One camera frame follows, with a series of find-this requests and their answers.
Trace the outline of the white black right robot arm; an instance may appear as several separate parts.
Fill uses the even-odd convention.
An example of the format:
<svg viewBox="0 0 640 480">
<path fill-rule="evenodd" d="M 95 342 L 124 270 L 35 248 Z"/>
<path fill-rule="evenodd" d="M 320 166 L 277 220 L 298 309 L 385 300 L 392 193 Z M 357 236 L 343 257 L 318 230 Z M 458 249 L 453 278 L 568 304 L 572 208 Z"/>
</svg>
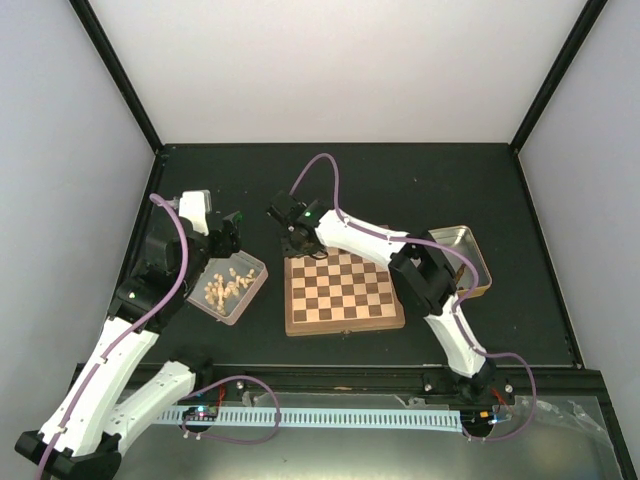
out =
<svg viewBox="0 0 640 480">
<path fill-rule="evenodd" d="M 456 256 L 455 250 L 429 232 L 415 237 L 378 227 L 319 201 L 307 205 L 284 191 L 272 197 L 268 215 L 283 228 L 286 257 L 337 248 L 387 270 L 404 310 L 424 318 L 439 341 L 457 396 L 476 403 L 490 392 L 495 362 L 462 311 L 456 272 L 447 258 Z"/>
</svg>

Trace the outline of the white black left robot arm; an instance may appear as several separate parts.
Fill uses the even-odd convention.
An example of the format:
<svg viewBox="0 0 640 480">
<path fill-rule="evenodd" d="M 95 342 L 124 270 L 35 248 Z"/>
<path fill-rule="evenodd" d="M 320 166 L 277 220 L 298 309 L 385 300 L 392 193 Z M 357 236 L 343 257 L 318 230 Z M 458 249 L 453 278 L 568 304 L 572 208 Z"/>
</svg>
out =
<svg viewBox="0 0 640 480">
<path fill-rule="evenodd" d="M 213 258 L 240 249 L 234 212 L 211 230 L 205 214 L 170 211 L 148 232 L 142 256 L 118 287 L 99 340 L 54 414 L 23 432 L 17 453 L 57 479 L 111 479 L 133 442 L 171 404 L 207 397 L 215 376 L 207 358 L 168 360 L 126 400 L 120 398 L 137 366 Z"/>
</svg>

